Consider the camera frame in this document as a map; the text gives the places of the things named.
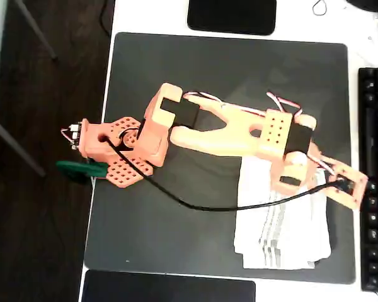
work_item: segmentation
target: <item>perforated plate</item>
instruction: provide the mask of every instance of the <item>perforated plate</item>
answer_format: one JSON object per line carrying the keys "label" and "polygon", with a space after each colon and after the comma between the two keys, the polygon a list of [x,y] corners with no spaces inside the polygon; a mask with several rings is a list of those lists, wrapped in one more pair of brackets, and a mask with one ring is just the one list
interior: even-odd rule
{"label": "perforated plate", "polygon": [[[137,120],[131,117],[125,117],[112,123],[111,133],[115,136],[115,138],[119,138],[120,134],[123,131],[129,128],[133,128],[127,132],[126,136],[124,136],[123,142],[127,147],[134,148],[134,145],[137,141],[137,129],[134,128],[138,127],[140,127],[140,123]],[[122,153],[145,175],[152,175],[152,165],[148,164],[140,158],[130,156],[132,151],[123,151]],[[112,184],[118,187],[127,187],[143,179],[142,176],[140,176],[135,170],[133,170],[133,168],[131,168],[131,166],[129,166],[129,164],[121,159],[117,154],[110,157],[108,165],[109,168],[106,179],[108,179]]]}

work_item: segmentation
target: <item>chair leg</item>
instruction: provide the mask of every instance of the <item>chair leg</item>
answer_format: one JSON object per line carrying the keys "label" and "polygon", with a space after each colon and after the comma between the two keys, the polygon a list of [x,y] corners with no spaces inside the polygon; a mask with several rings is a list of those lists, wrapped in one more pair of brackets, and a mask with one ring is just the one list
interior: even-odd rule
{"label": "chair leg", "polygon": [[48,40],[46,39],[45,35],[40,30],[37,22],[35,21],[35,19],[31,15],[31,13],[28,10],[28,8],[26,8],[23,0],[15,0],[15,3],[19,7],[21,13],[24,15],[24,17],[25,17],[26,21],[28,22],[28,24],[31,26],[32,30],[35,32],[35,34],[37,35],[37,37],[39,38],[39,40],[45,46],[45,48],[48,51],[48,53],[49,53],[50,57],[52,58],[52,60],[57,59],[57,55],[56,55],[54,49],[52,48],[52,46],[50,46],[50,44],[49,44]]}
{"label": "chair leg", "polygon": [[0,136],[30,167],[41,177],[45,176],[44,169],[25,151],[23,147],[0,125]]}

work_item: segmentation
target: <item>gray mouse pad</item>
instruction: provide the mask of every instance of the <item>gray mouse pad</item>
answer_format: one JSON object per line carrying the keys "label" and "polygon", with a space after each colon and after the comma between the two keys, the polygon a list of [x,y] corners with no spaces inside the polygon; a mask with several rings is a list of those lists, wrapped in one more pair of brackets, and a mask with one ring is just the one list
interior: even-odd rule
{"label": "gray mouse pad", "polygon": [[[318,119],[314,137],[329,157],[350,163],[347,49],[344,45],[119,33],[105,120],[141,120],[160,85],[214,94],[258,109],[274,108],[266,91],[298,102]],[[202,113],[197,128],[220,126]],[[154,178],[185,201],[237,202],[240,158],[170,147]],[[97,181],[85,264],[102,271],[157,272],[351,283],[353,213],[328,202],[333,252],[315,269],[243,269],[234,252],[235,213],[184,208],[146,181],[119,189]]]}

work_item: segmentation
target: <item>dark wooden floor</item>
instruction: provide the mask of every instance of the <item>dark wooden floor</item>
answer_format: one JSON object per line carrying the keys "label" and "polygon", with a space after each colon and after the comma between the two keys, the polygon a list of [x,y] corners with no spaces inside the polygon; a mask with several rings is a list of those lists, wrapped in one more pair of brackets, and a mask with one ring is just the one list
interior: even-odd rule
{"label": "dark wooden floor", "polygon": [[[99,121],[109,39],[103,0],[25,0],[59,54],[53,63],[9,0],[0,122],[47,171],[39,178],[0,139],[0,301],[77,301],[91,198],[57,160],[79,160],[60,128]],[[110,28],[110,0],[105,24]]]}

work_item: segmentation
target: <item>black tablet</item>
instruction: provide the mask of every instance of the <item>black tablet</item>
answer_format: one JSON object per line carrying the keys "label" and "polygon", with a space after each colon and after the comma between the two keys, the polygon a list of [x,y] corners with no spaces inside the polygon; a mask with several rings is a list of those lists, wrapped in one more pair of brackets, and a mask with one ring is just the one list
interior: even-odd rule
{"label": "black tablet", "polygon": [[270,35],[275,29],[276,0],[190,0],[193,30]]}
{"label": "black tablet", "polygon": [[255,283],[200,277],[88,271],[82,302],[255,302]]}

